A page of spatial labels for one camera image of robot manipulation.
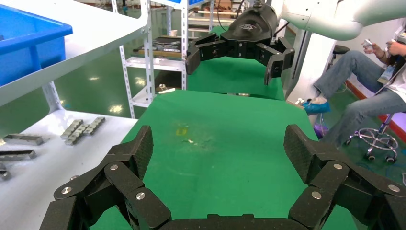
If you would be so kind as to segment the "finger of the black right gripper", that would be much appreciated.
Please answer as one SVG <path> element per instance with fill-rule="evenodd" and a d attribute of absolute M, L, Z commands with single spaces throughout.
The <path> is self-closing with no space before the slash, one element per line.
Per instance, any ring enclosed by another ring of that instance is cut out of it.
<path fill-rule="evenodd" d="M 272 78 L 280 78 L 282 71 L 293 65 L 295 50 L 285 37 L 279 37 L 269 45 L 255 45 L 255 59 L 266 66 L 264 84 L 269 85 Z"/>
<path fill-rule="evenodd" d="M 189 42 L 187 57 L 185 59 L 186 73 L 193 74 L 202 61 L 224 57 L 226 55 L 226 42 L 216 33 L 198 37 Z"/>

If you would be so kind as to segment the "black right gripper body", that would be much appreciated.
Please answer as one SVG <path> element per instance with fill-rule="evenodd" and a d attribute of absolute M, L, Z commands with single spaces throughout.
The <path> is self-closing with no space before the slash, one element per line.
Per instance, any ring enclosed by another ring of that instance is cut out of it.
<path fill-rule="evenodd" d="M 255 59 L 256 44 L 269 46 L 277 24 L 278 17 L 270 5 L 248 8 L 220 35 L 225 42 L 225 56 Z"/>

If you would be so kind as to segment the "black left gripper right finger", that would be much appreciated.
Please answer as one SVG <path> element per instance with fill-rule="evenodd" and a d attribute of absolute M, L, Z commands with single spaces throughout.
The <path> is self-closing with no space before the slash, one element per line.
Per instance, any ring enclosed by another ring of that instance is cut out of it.
<path fill-rule="evenodd" d="M 347 209 L 370 230 L 406 227 L 406 190 L 392 180 L 357 166 L 334 146 L 311 140 L 297 125 L 284 136 L 287 157 L 307 188 L 288 217 L 319 230 L 335 206 Z"/>

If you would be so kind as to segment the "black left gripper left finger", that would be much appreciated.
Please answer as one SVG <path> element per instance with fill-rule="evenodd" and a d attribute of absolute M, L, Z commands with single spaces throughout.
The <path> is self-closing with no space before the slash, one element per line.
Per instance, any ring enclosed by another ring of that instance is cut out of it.
<path fill-rule="evenodd" d="M 171 211 L 143 182 L 153 146 L 150 126 L 113 146 L 99 165 L 54 192 L 40 228 L 88 230 L 112 207 L 135 230 L 162 228 L 171 221 Z"/>

